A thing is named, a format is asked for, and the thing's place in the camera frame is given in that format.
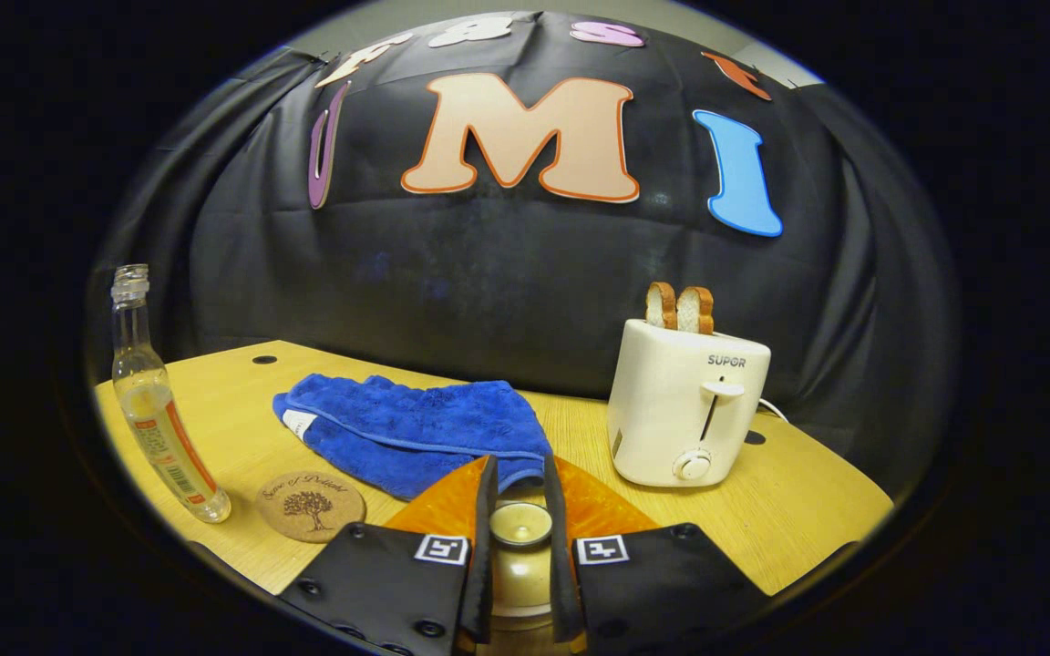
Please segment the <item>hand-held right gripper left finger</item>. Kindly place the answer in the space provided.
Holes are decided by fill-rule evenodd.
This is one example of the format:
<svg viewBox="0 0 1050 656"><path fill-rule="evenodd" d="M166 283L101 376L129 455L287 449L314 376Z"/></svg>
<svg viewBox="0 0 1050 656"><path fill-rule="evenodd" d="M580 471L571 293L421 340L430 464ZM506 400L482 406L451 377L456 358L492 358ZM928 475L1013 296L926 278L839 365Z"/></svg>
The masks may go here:
<svg viewBox="0 0 1050 656"><path fill-rule="evenodd" d="M475 458L384 526L346 524L280 598L384 655L466 655L490 640L499 460Z"/></svg>

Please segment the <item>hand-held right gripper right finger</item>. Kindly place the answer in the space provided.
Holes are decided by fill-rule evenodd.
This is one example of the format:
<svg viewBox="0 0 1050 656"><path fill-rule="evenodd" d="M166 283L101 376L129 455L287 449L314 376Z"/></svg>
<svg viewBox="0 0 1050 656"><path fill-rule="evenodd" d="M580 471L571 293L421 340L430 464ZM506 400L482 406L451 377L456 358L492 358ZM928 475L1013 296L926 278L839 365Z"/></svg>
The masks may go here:
<svg viewBox="0 0 1050 656"><path fill-rule="evenodd" d="M554 639L575 655L708 655L761 610L762 590L695 523L664 526L549 456Z"/></svg>

